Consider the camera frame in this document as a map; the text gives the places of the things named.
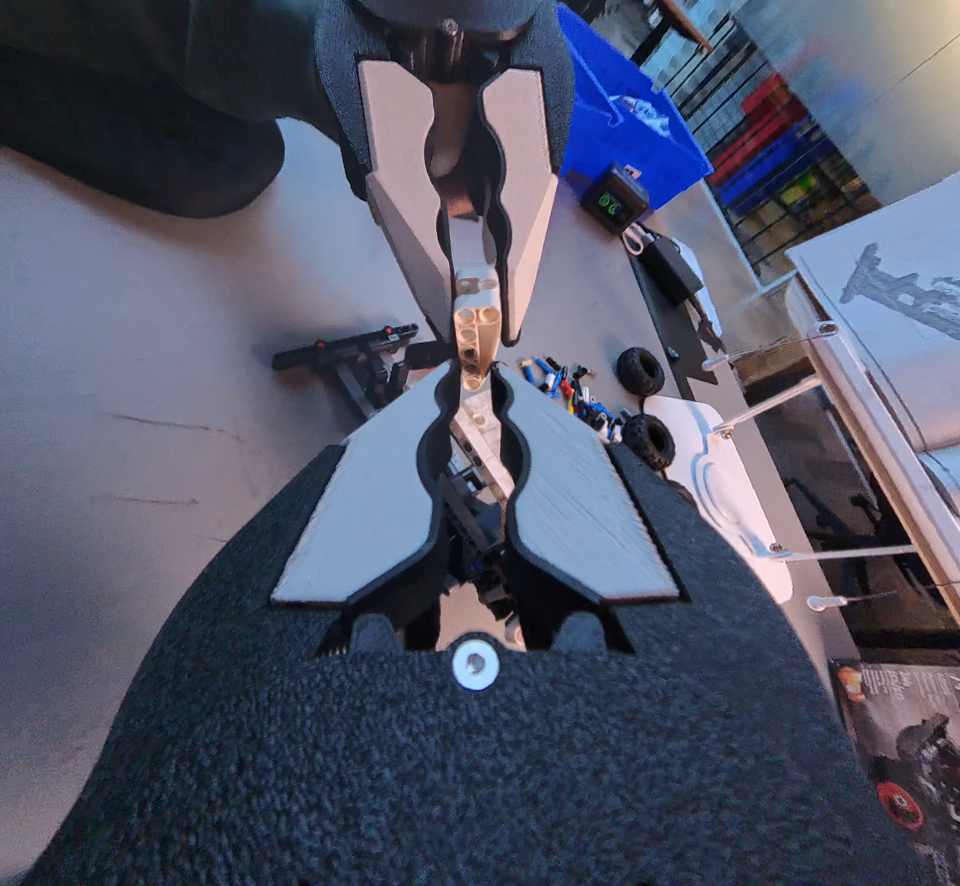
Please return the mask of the clear plastic bags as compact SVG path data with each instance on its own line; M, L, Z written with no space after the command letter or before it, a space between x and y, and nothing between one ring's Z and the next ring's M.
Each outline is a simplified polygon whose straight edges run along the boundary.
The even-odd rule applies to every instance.
M638 122L663 138L671 137L671 120L651 102L638 97L618 95L612 101L629 112Z

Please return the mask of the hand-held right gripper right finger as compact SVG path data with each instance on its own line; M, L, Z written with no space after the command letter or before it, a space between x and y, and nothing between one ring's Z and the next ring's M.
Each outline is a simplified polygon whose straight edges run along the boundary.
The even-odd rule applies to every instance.
M678 585L606 446L503 364L490 370L508 535L521 559L593 604L671 601Z

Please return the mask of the storage shelf with bins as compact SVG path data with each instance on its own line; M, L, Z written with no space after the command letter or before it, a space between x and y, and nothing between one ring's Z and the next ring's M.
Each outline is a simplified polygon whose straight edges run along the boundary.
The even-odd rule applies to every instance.
M712 166L706 184L762 284L793 268L788 250L879 210L867 182L738 21L712 52L682 54L665 89Z

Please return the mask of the pile of small brick parts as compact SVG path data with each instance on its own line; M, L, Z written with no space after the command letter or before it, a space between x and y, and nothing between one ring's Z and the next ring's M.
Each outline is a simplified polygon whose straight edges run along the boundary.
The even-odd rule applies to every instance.
M614 414L590 390L586 379L594 373L576 364L569 367L552 357L528 357L517 362L526 381L564 410L590 426L606 444L622 442L625 420Z

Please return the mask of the grey desk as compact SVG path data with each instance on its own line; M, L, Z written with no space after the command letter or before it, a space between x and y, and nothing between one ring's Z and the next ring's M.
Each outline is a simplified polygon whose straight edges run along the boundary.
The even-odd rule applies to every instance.
M161 215L2 154L2 884L840 884L861 776L735 551L622 447L627 652L346 646L272 595L358 428L274 351L423 316L339 152Z

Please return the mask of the black power bank with screen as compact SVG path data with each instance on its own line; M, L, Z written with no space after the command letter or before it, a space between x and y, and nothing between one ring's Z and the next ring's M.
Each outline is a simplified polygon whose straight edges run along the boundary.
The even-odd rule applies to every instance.
M580 205L603 229L619 236L649 212L650 197L633 172L612 163L586 188Z

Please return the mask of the toy truck cardboard box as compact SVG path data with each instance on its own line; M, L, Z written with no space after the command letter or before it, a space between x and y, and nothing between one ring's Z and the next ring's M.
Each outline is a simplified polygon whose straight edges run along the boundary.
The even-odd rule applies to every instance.
M958 667L839 660L829 674L884 812L938 884L958 884Z

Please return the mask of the white instruction booklet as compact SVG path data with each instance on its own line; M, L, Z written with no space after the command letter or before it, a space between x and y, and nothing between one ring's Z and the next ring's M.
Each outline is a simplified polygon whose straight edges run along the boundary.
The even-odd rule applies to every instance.
M810 361L957 616L959 175L787 256Z

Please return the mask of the white brick toy truck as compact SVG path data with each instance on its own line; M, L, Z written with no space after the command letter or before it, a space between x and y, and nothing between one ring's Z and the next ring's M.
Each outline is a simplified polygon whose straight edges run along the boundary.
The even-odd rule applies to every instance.
M363 421L400 398L417 378L439 364L435 341L417 342L415 324L386 325L339 339L318 339L275 352L277 373L308 369L335 380ZM505 516L514 482L499 457L500 432L491 398L463 399L451 423L451 458L439 477L448 530L448 574L440 599L438 646L482 620L489 636L523 652L520 616L503 571Z

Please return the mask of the black power adapter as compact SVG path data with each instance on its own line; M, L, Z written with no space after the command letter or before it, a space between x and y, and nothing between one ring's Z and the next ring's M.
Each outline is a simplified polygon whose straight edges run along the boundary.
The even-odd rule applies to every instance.
M639 262L673 307L695 299L704 288L699 274L684 258L678 244L664 235L648 235Z

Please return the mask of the blue plastic bin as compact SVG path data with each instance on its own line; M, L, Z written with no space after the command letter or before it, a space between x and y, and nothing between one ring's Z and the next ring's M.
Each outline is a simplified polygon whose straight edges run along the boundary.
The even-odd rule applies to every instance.
M714 172L677 107L658 91L640 67L563 4L558 20L575 75L570 135L561 174L591 180L617 163L639 172L655 211ZM671 137L663 138L613 102L613 97L647 100L669 115Z

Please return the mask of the white thin brick liftarm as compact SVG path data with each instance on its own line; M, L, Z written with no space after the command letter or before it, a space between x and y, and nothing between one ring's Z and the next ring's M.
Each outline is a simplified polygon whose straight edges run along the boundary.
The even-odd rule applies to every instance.
M498 358L503 315L496 255L477 219L449 220L453 271L452 325L462 388L478 391Z

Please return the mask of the white booklet stand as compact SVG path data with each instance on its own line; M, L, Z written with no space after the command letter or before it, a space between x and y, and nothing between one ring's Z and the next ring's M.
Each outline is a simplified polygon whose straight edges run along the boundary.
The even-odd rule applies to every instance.
M647 407L665 423L676 443L668 479L692 496L702 518L742 556L774 601L793 596L789 566L844 557L917 555L958 615L958 515L941 496L919 456L884 405L866 366L840 326L819 321L802 341L814 374L746 412L723 419L712 407L689 400L652 397ZM829 553L789 552L775 542L760 496L741 460L737 426L763 412L822 388L909 540L869 549Z

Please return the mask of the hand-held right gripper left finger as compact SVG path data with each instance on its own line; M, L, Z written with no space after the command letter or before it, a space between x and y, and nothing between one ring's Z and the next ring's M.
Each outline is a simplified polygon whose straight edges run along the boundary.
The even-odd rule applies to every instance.
M459 390L459 368L441 364L341 443L272 604L357 607L427 555Z

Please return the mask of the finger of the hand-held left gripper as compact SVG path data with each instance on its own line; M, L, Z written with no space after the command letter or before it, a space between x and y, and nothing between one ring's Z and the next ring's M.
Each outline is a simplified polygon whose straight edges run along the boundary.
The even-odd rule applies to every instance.
M501 340L520 340L558 187L550 158L543 76L510 69L482 90L482 135L492 141L484 233L501 302Z
M441 198L426 165L432 92L387 60L360 60L357 77L370 157L367 202L419 310L437 340L454 349L452 269L438 232Z

